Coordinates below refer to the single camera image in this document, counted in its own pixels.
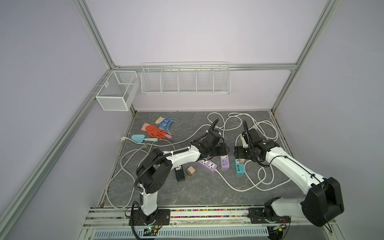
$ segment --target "gray marble surface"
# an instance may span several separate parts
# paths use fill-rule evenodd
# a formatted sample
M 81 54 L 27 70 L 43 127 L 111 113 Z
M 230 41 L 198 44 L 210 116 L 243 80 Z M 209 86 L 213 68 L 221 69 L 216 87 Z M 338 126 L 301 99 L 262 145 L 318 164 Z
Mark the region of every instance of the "gray marble surface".
M 201 125 L 210 124 L 207 120 L 207 115 L 210 112 L 138 112 L 137 116 L 134 119 L 130 135 L 132 134 L 148 134 L 144 131 L 141 131 L 141 127 L 144 123 L 149 123 L 155 126 L 155 121 L 158 117 L 170 117 L 176 118 L 179 121 L 173 122 L 170 126 L 170 130 L 173 132 L 174 138 L 171 142 L 179 142 L 185 140 L 191 136 Z M 227 115 L 230 112 L 219 112 L 224 119 L 227 119 Z M 256 121 L 269 120 L 271 117 L 267 111 L 250 111 L 240 113 L 248 113 Z M 223 121 L 221 117 L 217 114 L 212 114 L 210 119 L 214 121 L 216 118 L 219 118 L 220 121 L 217 126 L 223 126 Z M 242 119 L 246 119 L 249 126 L 252 125 L 252 120 L 248 116 L 241 116 Z M 237 127 L 240 121 L 237 118 L 231 118 L 227 121 L 225 128 L 231 129 Z M 273 137 L 275 131 L 272 127 L 262 124 L 262 127 L 266 135 Z M 191 140 L 201 136 L 208 129 L 208 126 L 202 127 L 192 138 Z M 235 146 L 236 137 L 243 131 L 243 127 L 238 129 L 226 131 L 224 134 L 225 142 L 230 147 L 230 168 L 228 170 L 221 170 L 220 157 L 214 157 L 211 159 L 214 163 L 218 165 L 218 171 L 225 177 L 225 179 L 236 189 L 247 189 L 252 186 L 252 183 L 248 180 L 246 175 L 237 175 L 234 164 L 233 157 L 233 147 Z M 159 141 L 158 145 L 168 144 L 165 141 Z M 186 147 L 189 144 L 189 140 L 177 144 L 176 149 Z M 141 145 L 135 144 L 132 141 L 127 140 L 123 153 L 126 153 L 133 149 L 138 149 Z M 162 151 L 173 150 L 172 146 L 161 147 Z M 123 164 L 131 156 L 132 153 L 127 154 L 123 159 Z M 135 178 L 135 171 L 137 169 L 138 163 L 145 156 L 144 152 L 137 152 L 131 160 L 125 166 L 125 169 L 128 170 Z M 189 176 L 185 170 L 193 166 L 196 169 L 196 172 L 193 176 Z M 255 182 L 258 182 L 257 171 L 260 166 L 255 162 L 250 162 L 246 165 L 246 171 L 249 177 Z M 158 205 L 159 206 L 175 206 L 175 205 L 263 205 L 267 200 L 273 197 L 284 197 L 284 198 L 295 198 L 303 197 L 301 190 L 292 182 L 279 186 L 270 191 L 260 191 L 256 188 L 250 189 L 246 192 L 238 192 L 231 189 L 224 180 L 219 176 L 218 173 L 212 173 L 204 169 L 197 162 L 188 163 L 183 165 L 185 181 L 177 182 L 175 171 L 171 170 L 167 181 L 163 187 L 159 190 L 158 193 Z M 272 179 L 272 172 L 270 168 L 266 169 L 267 177 L 264 180 L 266 183 L 270 182 Z M 269 185 L 259 184 L 258 186 L 261 189 L 269 189 L 275 185 L 278 185 L 286 180 L 288 177 L 284 175 L 280 170 L 274 168 L 274 181 Z M 260 177 L 263 178 L 263 171 L 260 172 Z M 126 205 L 129 197 L 132 193 L 133 182 L 132 178 L 125 172 L 121 172 L 116 176 L 112 181 L 109 189 L 109 198 L 111 202 L 116 206 Z M 135 190 L 133 195 L 133 200 L 139 201 L 139 192 Z

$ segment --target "ventilation grille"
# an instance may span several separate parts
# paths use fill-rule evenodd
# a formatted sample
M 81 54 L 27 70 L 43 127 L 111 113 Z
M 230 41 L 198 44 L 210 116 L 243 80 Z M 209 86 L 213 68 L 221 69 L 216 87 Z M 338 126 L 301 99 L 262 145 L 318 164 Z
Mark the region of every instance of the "ventilation grille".
M 143 237 L 143 229 L 137 232 L 140 238 Z M 162 228 L 156 238 L 222 238 L 222 237 L 266 237 L 269 236 L 267 227 L 175 227 Z M 135 239 L 132 230 L 129 229 L 99 229 L 93 239 Z
M 230 93 L 229 64 L 187 68 L 144 68 L 141 73 L 144 94 Z

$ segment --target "white wall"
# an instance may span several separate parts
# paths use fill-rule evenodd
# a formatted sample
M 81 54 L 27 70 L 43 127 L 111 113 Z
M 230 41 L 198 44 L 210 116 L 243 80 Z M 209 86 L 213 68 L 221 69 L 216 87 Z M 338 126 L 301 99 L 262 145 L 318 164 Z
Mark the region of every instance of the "white wall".
M 140 111 L 271 109 L 289 73 L 289 70 L 232 71 L 230 94 L 144 95 L 139 89 L 133 105 Z
M 106 66 L 71 0 L 1 1 L 0 32 L 2 214 Z
M 116 161 L 129 112 L 96 103 L 13 229 L 9 240 L 77 240 Z
M 116 65 L 296 62 L 326 0 L 87 0 Z
M 341 184 L 348 240 L 382 239 L 384 2 L 344 0 L 277 111 L 298 160 Z

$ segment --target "wire basket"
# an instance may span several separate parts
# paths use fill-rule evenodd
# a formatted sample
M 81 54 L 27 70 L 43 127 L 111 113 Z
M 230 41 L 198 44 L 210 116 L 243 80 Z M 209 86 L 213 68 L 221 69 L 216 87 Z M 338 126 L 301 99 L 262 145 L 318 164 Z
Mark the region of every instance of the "wire basket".
M 141 73 L 144 94 L 230 93 L 229 65 L 144 68 Z
M 129 111 L 139 88 L 135 71 L 112 71 L 96 95 L 106 111 Z

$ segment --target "small wooden block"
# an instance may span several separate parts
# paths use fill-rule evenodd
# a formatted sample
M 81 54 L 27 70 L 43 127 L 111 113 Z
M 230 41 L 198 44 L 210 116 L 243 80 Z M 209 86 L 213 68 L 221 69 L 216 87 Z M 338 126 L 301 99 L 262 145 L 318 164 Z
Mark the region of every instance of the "small wooden block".
M 187 168 L 186 172 L 188 175 L 192 176 L 196 172 L 196 170 L 192 166 L 190 166 L 189 168 Z

